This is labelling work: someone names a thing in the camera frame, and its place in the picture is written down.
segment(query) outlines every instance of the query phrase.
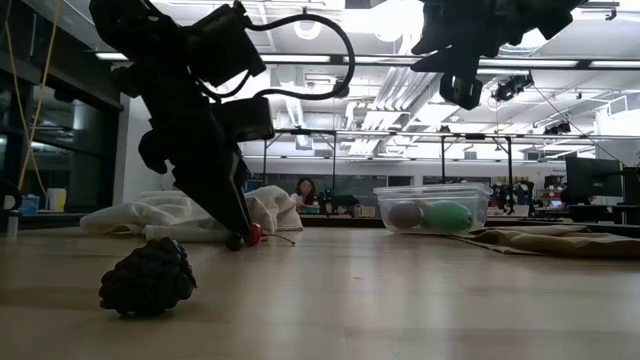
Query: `purple egg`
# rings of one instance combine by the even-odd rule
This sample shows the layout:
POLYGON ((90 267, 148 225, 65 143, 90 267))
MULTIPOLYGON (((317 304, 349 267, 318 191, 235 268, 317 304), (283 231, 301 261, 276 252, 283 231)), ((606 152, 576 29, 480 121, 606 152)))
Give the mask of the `purple egg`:
POLYGON ((389 209, 387 218, 398 229, 410 229, 422 223, 422 211, 414 202, 401 202, 389 209))

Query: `plastic container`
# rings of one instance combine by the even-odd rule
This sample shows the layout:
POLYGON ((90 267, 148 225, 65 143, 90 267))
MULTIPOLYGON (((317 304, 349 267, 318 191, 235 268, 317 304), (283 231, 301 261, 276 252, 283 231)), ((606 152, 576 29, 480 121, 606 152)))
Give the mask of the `plastic container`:
POLYGON ((484 227, 491 189, 480 183, 374 190, 387 229, 402 234, 466 234, 484 227))

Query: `person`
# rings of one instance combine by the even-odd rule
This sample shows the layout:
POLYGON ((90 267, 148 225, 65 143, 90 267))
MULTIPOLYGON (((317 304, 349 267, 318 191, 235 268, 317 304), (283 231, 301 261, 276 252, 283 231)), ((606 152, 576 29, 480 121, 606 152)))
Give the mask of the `person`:
POLYGON ((296 203, 296 208, 300 209, 304 205, 317 205, 316 186, 307 177, 298 180, 296 191, 291 194, 291 200, 296 203))

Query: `black cable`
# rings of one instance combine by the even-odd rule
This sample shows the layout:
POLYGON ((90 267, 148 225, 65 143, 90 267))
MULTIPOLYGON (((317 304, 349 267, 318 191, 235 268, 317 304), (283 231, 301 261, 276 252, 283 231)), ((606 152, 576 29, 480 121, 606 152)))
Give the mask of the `black cable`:
POLYGON ((351 40, 349 40, 349 37, 347 36, 347 34, 335 22, 315 14, 293 15, 293 16, 286 17, 284 19, 276 20, 272 23, 265 24, 265 25, 255 25, 251 23, 251 20, 249 20, 249 18, 244 18, 244 20, 245 20, 244 25, 247 27, 247 29, 253 30, 253 31, 272 30, 283 25, 294 23, 296 21, 319 22, 323 25, 326 25, 331 30, 335 31, 336 34, 338 34, 340 39, 342 39, 342 41, 344 42, 345 47, 347 48, 347 55, 349 57, 349 69, 347 70, 347 75, 345 76, 343 82, 330 92, 323 93, 323 94, 301 94, 301 93, 283 90, 283 89, 265 89, 265 90, 259 91, 254 97, 265 96, 265 95, 284 95, 284 96, 290 96, 300 100, 315 100, 315 101, 326 100, 326 99, 334 98, 337 95, 341 94, 349 86, 349 83, 353 78, 353 73, 355 72, 355 69, 356 69, 356 53, 353 50, 353 45, 351 44, 351 40))
POLYGON ((568 122, 571 126, 573 126, 576 130, 578 130, 578 132, 580 134, 582 134, 582 136, 584 136, 587 140, 591 141, 593 143, 593 145, 595 145, 598 149, 604 151, 607 155, 611 156, 612 159, 616 160, 617 162, 619 162, 620 164, 622 164, 622 166, 627 166, 625 163, 623 163, 622 161, 620 161, 620 159, 618 159, 617 157, 613 156, 610 152, 607 151, 607 149, 603 148, 602 146, 600 146, 600 144, 598 144, 597 142, 595 142, 592 138, 589 137, 589 135, 587 135, 585 132, 583 132, 582 130, 580 130, 579 127, 575 126, 571 120, 569 120, 569 118, 567 116, 565 116, 560 110, 558 110, 558 108, 553 105, 553 103, 542 93, 542 91, 540 91, 540 89, 538 89, 535 85, 533 85, 533 88, 536 89, 536 91, 538 92, 538 94, 540 94, 540 96, 542 96, 542 98, 553 108, 553 110, 556 111, 556 113, 558 113, 558 115, 562 116, 562 118, 568 122))
POLYGON ((203 93, 205 93, 208 97, 212 98, 216 102, 220 102, 221 99, 232 97, 238 94, 240 90, 242 90, 244 85, 247 83, 247 81, 249 80, 249 77, 251 77, 251 75, 249 74, 249 71, 247 71, 247 74, 244 76, 244 78, 242 78, 242 81, 240 81, 238 86, 236 86, 233 90, 229 91, 228 93, 224 93, 224 94, 218 94, 213 92, 200 79, 196 79, 196 82, 198 83, 198 86, 200 87, 200 90, 203 93))
POLYGON ((292 246, 295 246, 295 245, 296 245, 296 242, 295 242, 295 241, 290 240, 290 239, 287 239, 286 237, 281 236, 281 235, 276 235, 276 234, 264 234, 264 235, 262 235, 262 237, 263 237, 263 238, 276 237, 276 238, 279 238, 279 239, 283 239, 283 240, 288 241, 292 246))

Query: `crumpled white towel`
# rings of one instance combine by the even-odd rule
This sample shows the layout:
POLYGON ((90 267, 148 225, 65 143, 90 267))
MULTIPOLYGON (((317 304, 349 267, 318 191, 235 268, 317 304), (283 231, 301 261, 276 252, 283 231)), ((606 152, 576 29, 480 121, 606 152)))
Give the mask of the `crumpled white towel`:
MULTIPOLYGON (((251 221, 265 234, 302 230, 289 195, 277 186, 245 194, 251 221)), ((80 227, 92 234, 143 234, 147 240, 170 236, 177 241, 225 241, 229 232, 181 191, 148 191, 132 203, 87 215, 80 227)))

